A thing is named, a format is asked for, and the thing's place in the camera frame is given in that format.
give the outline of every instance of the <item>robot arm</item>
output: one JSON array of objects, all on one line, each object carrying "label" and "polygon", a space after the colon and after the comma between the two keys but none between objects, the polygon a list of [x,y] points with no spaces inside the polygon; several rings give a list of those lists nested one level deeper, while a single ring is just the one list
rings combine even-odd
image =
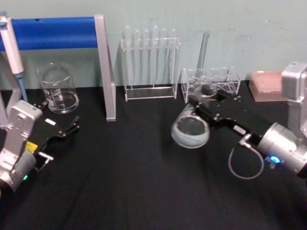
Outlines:
[{"label": "robot arm", "polygon": [[[7,136],[0,152],[0,189],[13,192],[32,169],[38,172],[53,160],[42,151],[52,140],[64,140],[79,130],[77,116],[67,129],[42,116],[42,111],[20,100],[11,108]],[[37,159],[45,159],[38,169]]]},{"label": "robot arm", "polygon": [[[299,177],[307,178],[307,147],[303,143],[307,134],[305,132],[307,105],[304,100],[306,69],[305,64],[292,63],[283,72],[283,94],[290,98],[289,127],[294,133],[278,123],[272,124],[251,113],[242,106],[240,96],[233,96],[222,90],[213,93],[212,89],[207,88],[208,86],[203,86],[199,94],[190,96],[188,106],[191,106],[192,110],[189,114],[181,115],[174,123],[172,127],[174,140],[187,148],[197,148],[205,144],[207,139],[203,139],[199,145],[194,145],[195,142],[190,141],[196,140],[195,137],[201,137],[199,133],[194,136],[189,131],[192,123],[195,123],[192,119],[200,119],[204,122],[204,126],[208,124],[210,128],[228,127],[242,136],[239,146],[256,149],[270,163],[282,164]],[[182,128],[183,117],[189,118],[186,122],[188,128]]]}]

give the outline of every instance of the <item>test tube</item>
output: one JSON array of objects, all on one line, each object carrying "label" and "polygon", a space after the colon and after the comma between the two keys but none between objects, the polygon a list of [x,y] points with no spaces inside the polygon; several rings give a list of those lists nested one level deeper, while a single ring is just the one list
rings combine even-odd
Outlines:
[{"label": "test tube", "polygon": [[169,58],[169,66],[170,66],[170,82],[174,82],[174,65],[175,65],[175,52],[176,52],[176,30],[172,29],[171,34],[171,47],[170,47],[170,58]]},{"label": "test tube", "polygon": [[174,80],[172,82],[173,84],[173,91],[174,91],[174,98],[177,98],[177,87],[178,87],[178,78],[179,78],[179,54],[180,54],[180,45],[181,43],[178,41],[176,42],[176,44],[174,44],[175,46],[175,63],[174,63]]},{"label": "test tube", "polygon": [[139,29],[134,31],[134,84],[140,83],[140,40]]},{"label": "test tube", "polygon": [[125,42],[126,42],[126,60],[127,60],[127,78],[128,84],[133,86],[132,79],[132,56],[131,56],[131,29],[130,26],[125,27]]},{"label": "test tube", "polygon": [[168,36],[168,38],[165,40],[165,61],[164,61],[164,76],[168,76],[169,74],[169,56],[170,56],[170,50],[172,47],[172,38]]},{"label": "test tube", "polygon": [[143,34],[142,79],[143,82],[146,83],[148,78],[148,43],[149,43],[149,31],[148,29],[145,29]]},{"label": "test tube", "polygon": [[167,36],[167,30],[165,28],[162,29],[161,35],[160,35],[160,47],[158,48],[158,77],[161,76],[163,82],[166,83],[164,79],[164,61],[165,61],[165,46],[166,46],[166,36]]},{"label": "test tube", "polygon": [[154,25],[153,26],[153,31],[152,31],[152,42],[151,42],[151,63],[150,63],[150,82],[149,84],[151,84],[151,82],[153,81],[153,87],[155,84],[157,84],[157,78],[156,78],[156,74],[157,74],[157,41],[158,41],[158,26]]},{"label": "test tube", "polygon": [[205,31],[202,35],[201,50],[200,50],[200,55],[199,55],[199,58],[198,58],[198,63],[197,63],[196,69],[203,69],[203,64],[205,62],[209,36],[210,36],[209,31]]}]

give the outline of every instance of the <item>yellow label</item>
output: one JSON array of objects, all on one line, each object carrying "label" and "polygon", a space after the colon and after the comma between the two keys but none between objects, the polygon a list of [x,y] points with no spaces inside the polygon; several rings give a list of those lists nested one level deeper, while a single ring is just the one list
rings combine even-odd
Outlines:
[{"label": "yellow label", "polygon": [[34,152],[37,149],[38,145],[27,141],[27,144],[25,145],[25,149],[28,150],[29,152]]}]

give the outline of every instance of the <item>metal stand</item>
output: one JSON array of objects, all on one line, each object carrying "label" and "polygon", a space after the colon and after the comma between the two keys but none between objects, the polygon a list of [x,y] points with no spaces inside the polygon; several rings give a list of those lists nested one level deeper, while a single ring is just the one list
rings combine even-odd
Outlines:
[{"label": "metal stand", "polygon": [[[116,120],[116,94],[103,15],[12,20],[19,50],[98,48],[106,120]],[[0,40],[0,51],[4,51]]]}]

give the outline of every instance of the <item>black table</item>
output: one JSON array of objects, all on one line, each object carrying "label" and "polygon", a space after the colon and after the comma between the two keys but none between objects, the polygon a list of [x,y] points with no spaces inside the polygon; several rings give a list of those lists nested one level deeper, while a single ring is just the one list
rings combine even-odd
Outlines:
[{"label": "black table", "polygon": [[[245,83],[248,108],[286,125],[287,104],[255,103]],[[28,91],[30,102],[43,100]],[[284,167],[252,181],[235,178],[227,167],[239,137],[227,129],[211,132],[200,149],[184,149],[170,127],[183,99],[124,101],[117,88],[117,121],[105,119],[101,88],[78,89],[80,104],[68,115],[45,116],[67,124],[79,115],[79,133],[45,152],[55,160],[17,190],[2,230],[289,230],[307,228],[305,181]],[[4,132],[0,132],[3,144]],[[234,167],[245,175],[260,163],[238,151]]]}]

